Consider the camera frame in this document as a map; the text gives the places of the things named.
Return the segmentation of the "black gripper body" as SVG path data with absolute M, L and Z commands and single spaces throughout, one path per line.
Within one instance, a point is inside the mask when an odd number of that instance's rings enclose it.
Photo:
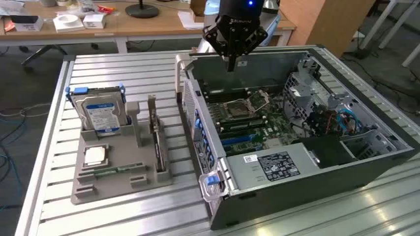
M 222 38 L 229 45 L 229 52 L 231 28 L 250 28 L 261 26 L 261 9 L 261 0 L 222 0 L 219 2 L 215 24 L 221 31 Z

